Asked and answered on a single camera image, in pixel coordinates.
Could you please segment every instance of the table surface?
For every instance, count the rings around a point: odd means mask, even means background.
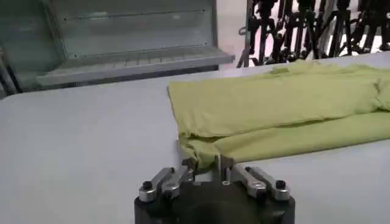
[[[390,52],[323,60],[390,67]],[[128,224],[144,180],[183,153],[167,86],[272,66],[19,94],[0,101],[0,222]],[[296,223],[389,223],[390,141],[248,163],[285,179]]]

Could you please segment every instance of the metal shelf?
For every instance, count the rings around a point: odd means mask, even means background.
[[[215,47],[181,47],[70,59],[46,75],[41,85],[87,82],[175,69],[231,63],[234,56]]]

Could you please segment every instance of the yellow-green cloth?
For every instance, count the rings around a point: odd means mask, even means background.
[[[180,145],[201,167],[390,138],[390,70],[300,61],[250,77],[174,82]]]

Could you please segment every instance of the bolt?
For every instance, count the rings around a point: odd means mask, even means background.
[[[277,180],[275,185],[276,189],[278,190],[286,189],[286,182],[284,182],[283,180]]]
[[[142,189],[144,189],[145,191],[149,191],[153,188],[153,184],[151,181],[145,181],[143,184],[142,184]]]

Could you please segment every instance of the shelf unit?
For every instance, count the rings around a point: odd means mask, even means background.
[[[47,0],[58,66],[41,85],[231,63],[218,49],[215,0]]]

